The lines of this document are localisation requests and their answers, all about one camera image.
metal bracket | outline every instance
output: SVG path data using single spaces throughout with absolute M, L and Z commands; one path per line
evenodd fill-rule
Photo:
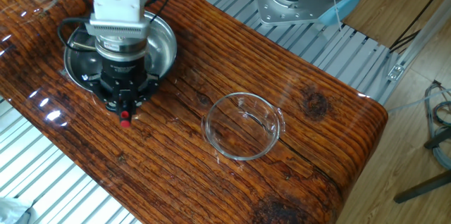
M 406 71 L 406 68 L 404 66 L 401 66 L 400 64 L 394 65 L 392 70 L 390 70 L 390 72 L 387 75 L 387 80 L 390 81 L 399 80 L 404 71 Z

white cable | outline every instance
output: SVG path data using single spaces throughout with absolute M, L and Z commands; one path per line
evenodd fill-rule
M 338 7 L 337 7 L 337 1 L 336 0 L 333 0 L 333 5 L 335 7 L 335 13 L 337 14 L 338 29 L 341 32 L 340 16 L 338 15 Z
M 425 97 L 425 98 L 423 98 L 423 99 L 421 99 L 421 100 L 415 101 L 415 102 L 413 102 L 413 103 L 411 103 L 411 104 L 406 104 L 406 105 L 403 105 L 403 106 L 399 106 L 399 107 L 397 107 L 397 108 L 392 108 L 392 109 L 390 109 L 390 110 L 388 111 L 388 113 L 393 113 L 393 112 L 395 112 L 395 111 L 399 111 L 399 110 L 402 110 L 402 109 L 404 109 L 404 108 L 409 108 L 409 107 L 415 106 L 415 105 L 420 104 L 421 102 L 423 102 L 423 101 L 425 101 L 425 100 L 428 100 L 428 99 L 430 99 L 430 98 L 432 98 L 432 97 L 436 97 L 436 96 L 438 96 L 439 94 L 443 94 L 443 93 L 449 92 L 449 91 L 451 91 L 451 89 L 445 89 L 445 90 L 443 90 L 443 91 L 440 91 L 440 92 L 437 92 L 437 93 L 435 93 L 435 94 L 432 94 L 432 95 L 430 95 L 430 96 L 428 96 L 428 97 Z

metal grating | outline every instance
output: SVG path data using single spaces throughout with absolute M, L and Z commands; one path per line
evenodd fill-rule
M 33 202 L 19 223 L 140 223 L 1 97 L 0 178 Z
M 262 25 L 255 0 L 207 1 L 382 105 L 397 84 L 386 76 L 399 55 L 350 26 Z
M 207 0 L 271 41 L 384 104 L 398 54 L 349 26 L 261 24 L 255 0 Z M 140 223 L 0 97 L 0 197 L 33 201 L 24 223 Z

wooden floor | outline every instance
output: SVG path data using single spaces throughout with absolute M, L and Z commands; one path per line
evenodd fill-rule
M 414 24 L 414 32 L 426 24 L 443 0 L 433 0 L 422 17 Z M 426 7 L 429 0 L 361 0 L 345 23 L 385 46 L 406 30 Z
M 390 110 L 421 99 L 433 80 L 451 88 L 450 69 L 451 20 L 417 56 L 385 107 Z M 431 105 L 441 101 L 442 96 L 434 97 Z M 393 201 L 397 193 L 445 172 L 432 151 L 423 148 L 428 134 L 424 104 L 390 114 L 383 138 L 338 223 L 451 223 L 451 185 L 403 204 Z M 451 156 L 451 140 L 441 146 Z

dark wood knot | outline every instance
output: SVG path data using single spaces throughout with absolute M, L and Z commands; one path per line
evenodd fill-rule
M 254 210 L 252 223 L 297 224 L 309 220 L 309 214 L 284 199 L 261 200 Z
M 305 115 L 315 121 L 323 120 L 328 110 L 327 99 L 318 92 L 308 94 L 305 97 L 303 106 Z

